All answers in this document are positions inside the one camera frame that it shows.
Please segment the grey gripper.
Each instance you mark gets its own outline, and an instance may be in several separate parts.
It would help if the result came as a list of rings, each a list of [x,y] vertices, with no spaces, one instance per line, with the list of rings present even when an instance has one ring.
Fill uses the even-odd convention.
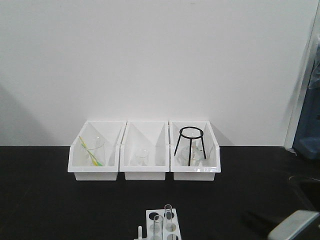
[[[297,210],[277,225],[267,236],[268,240],[319,240],[320,213]]]

